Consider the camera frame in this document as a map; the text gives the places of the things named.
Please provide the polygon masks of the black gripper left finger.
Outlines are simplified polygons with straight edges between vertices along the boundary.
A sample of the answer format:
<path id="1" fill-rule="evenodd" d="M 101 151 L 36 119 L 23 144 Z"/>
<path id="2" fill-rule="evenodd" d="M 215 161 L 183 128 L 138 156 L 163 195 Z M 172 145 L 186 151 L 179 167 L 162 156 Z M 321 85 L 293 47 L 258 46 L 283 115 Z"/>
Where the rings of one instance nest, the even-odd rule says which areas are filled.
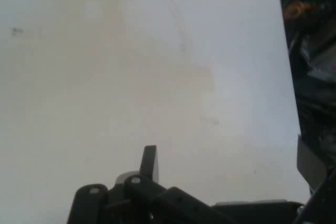
<path id="1" fill-rule="evenodd" d="M 75 193 L 68 223 L 235 223 L 177 187 L 158 183 L 157 148 L 144 148 L 140 169 L 121 174 L 113 188 L 83 186 Z"/>

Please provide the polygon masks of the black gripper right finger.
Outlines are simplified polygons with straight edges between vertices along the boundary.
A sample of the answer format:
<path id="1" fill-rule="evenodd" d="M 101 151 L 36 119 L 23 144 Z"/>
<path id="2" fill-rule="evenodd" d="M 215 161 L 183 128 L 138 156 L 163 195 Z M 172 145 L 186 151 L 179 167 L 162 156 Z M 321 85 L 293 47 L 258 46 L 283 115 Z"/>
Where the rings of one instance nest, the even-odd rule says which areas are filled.
<path id="1" fill-rule="evenodd" d="M 298 136 L 297 169 L 311 196 L 294 223 L 335 223 L 335 161 L 305 135 Z"/>

